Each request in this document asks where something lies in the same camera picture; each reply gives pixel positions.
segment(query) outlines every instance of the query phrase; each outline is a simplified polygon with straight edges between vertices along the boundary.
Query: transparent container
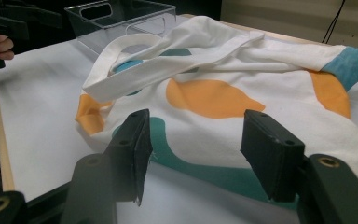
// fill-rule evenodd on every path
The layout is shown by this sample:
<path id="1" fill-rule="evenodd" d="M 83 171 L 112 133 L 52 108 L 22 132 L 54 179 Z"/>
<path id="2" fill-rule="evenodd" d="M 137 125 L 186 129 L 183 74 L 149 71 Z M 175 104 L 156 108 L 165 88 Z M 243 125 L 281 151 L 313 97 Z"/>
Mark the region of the transparent container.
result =
<path id="1" fill-rule="evenodd" d="M 165 35 L 176 24 L 175 6 L 142 0 L 103 0 L 65 11 L 77 40 L 97 54 L 120 36 Z"/>

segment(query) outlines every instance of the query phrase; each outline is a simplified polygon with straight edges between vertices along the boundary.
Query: cable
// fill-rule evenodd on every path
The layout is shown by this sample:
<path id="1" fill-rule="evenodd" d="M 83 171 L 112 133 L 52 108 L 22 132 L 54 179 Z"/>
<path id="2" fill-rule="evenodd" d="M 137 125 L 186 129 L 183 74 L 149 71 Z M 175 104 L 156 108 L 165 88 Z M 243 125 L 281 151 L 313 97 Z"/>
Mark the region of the cable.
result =
<path id="1" fill-rule="evenodd" d="M 330 40 L 331 34 L 333 33 L 334 28 L 336 27 L 336 23 L 337 23 L 339 14 L 341 13 L 341 10 L 342 10 L 342 8 L 344 7 L 344 5 L 345 5 L 345 0 L 342 0 L 341 7 L 339 7 L 339 10 L 338 10 L 338 12 L 337 12 L 337 15 L 336 15 L 335 18 L 331 21 L 330 26 L 328 27 L 328 29 L 327 29 L 327 31 L 326 31 L 326 34 L 324 35 L 324 40 L 322 40 L 322 43 L 327 44 L 328 41 Z"/>

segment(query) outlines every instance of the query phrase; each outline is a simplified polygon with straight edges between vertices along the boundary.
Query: orange pattern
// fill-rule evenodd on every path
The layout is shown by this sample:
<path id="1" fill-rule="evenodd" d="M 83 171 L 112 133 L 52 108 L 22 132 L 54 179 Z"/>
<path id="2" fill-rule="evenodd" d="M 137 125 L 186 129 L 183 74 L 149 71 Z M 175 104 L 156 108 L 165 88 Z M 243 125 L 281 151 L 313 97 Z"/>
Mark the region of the orange pattern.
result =
<path id="1" fill-rule="evenodd" d="M 104 122 L 100 109 L 110 106 L 112 103 L 100 104 L 87 94 L 80 95 L 79 108 L 75 120 L 88 134 L 98 133 L 103 130 Z"/>
<path id="2" fill-rule="evenodd" d="M 219 80 L 181 83 L 171 78 L 166 95 L 172 106 L 211 119 L 242 118 L 246 109 L 263 111 L 265 108 L 240 89 Z"/>
<path id="3" fill-rule="evenodd" d="M 324 72 L 310 71 L 316 97 L 324 108 L 351 118 L 351 104 L 348 94 L 338 79 Z"/>

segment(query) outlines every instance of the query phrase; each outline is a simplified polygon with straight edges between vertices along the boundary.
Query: table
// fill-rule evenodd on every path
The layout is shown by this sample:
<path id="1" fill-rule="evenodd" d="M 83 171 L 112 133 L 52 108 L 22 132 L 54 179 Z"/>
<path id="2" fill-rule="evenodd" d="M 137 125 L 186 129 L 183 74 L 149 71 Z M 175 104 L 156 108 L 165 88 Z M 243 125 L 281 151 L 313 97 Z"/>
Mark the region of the table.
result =
<path id="1" fill-rule="evenodd" d="M 17 55 L 0 70 L 4 190 L 22 191 L 32 200 L 69 181 L 79 159 L 104 151 L 106 145 L 86 141 L 75 122 L 81 86 L 96 59 L 71 40 Z M 351 103 L 358 124 L 358 101 Z M 119 203 L 117 212 L 119 223 L 298 223 L 295 211 L 241 197 L 155 163 L 146 176 L 143 205 Z"/>

